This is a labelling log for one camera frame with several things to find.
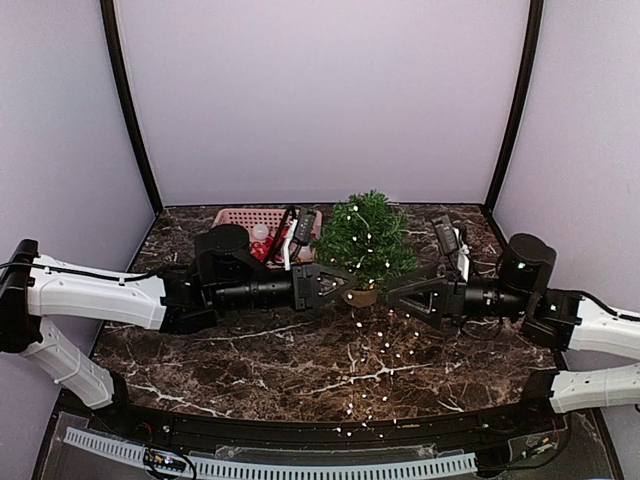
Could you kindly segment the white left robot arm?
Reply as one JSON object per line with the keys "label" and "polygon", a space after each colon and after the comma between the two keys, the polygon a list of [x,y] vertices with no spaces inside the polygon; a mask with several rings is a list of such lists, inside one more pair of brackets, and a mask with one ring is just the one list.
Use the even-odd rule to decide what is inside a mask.
{"label": "white left robot arm", "polygon": [[145,274],[67,265],[24,239],[1,270],[1,349],[18,354],[75,394],[120,436],[141,427],[125,380],[91,361],[52,322],[74,316],[172,335],[215,326],[228,311],[315,310],[357,284],[354,275],[316,263],[270,268],[250,252],[241,226],[218,225],[196,237],[187,268]]}

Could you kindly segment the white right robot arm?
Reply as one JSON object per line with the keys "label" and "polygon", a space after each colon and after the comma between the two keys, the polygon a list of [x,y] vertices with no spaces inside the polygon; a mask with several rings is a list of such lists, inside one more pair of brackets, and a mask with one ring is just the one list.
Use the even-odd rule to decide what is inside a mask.
{"label": "white right robot arm", "polygon": [[516,321],[534,344],[555,352],[587,351],[628,359],[626,366],[592,371],[533,372],[510,424],[534,432],[549,411],[633,405],[639,402],[639,315],[617,310],[594,295],[553,289],[548,283],[556,251],[528,233],[513,235],[497,263],[494,278],[470,276],[429,265],[392,279],[389,305],[439,327],[443,320],[495,317]]}

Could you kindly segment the small green christmas tree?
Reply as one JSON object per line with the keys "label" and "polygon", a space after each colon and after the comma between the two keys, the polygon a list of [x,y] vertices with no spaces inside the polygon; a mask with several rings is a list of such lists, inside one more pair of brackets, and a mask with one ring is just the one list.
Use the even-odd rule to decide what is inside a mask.
{"label": "small green christmas tree", "polygon": [[358,290],[383,290],[390,279],[419,267],[406,243],[407,225],[407,217],[392,211],[385,194],[353,194],[333,206],[313,241],[314,260],[354,275]]}

